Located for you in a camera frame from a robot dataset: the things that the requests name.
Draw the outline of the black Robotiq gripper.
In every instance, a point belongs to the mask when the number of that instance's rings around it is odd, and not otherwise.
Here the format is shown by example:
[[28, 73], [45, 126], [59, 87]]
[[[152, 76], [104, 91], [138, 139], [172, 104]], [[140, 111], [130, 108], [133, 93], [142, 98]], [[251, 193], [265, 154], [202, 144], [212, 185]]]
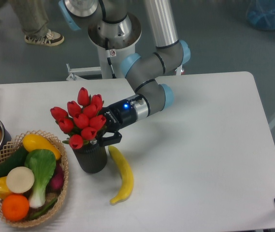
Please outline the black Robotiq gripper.
[[94, 138], [91, 145], [109, 146], [120, 143], [122, 134], [120, 129], [136, 122], [136, 110], [128, 100], [121, 100], [100, 110], [100, 114], [106, 118], [106, 132], [113, 132], [111, 136]]

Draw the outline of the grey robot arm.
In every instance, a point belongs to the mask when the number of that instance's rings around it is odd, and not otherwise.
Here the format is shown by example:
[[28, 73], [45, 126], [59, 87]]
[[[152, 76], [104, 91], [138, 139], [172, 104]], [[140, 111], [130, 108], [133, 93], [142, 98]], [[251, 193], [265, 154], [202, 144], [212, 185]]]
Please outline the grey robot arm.
[[102, 78], [125, 78], [134, 95], [99, 110], [105, 120], [99, 124], [93, 144], [119, 143], [120, 129], [169, 107], [172, 90], [158, 84], [156, 78], [169, 71], [181, 73], [190, 59], [190, 49], [177, 35], [171, 4], [168, 0], [146, 0], [146, 15], [156, 51], [146, 58], [135, 53], [141, 36], [139, 20], [127, 11], [124, 0], [61, 0], [59, 7], [72, 30], [88, 29], [96, 45], [100, 65], [69, 69], [69, 79], [101, 75]]

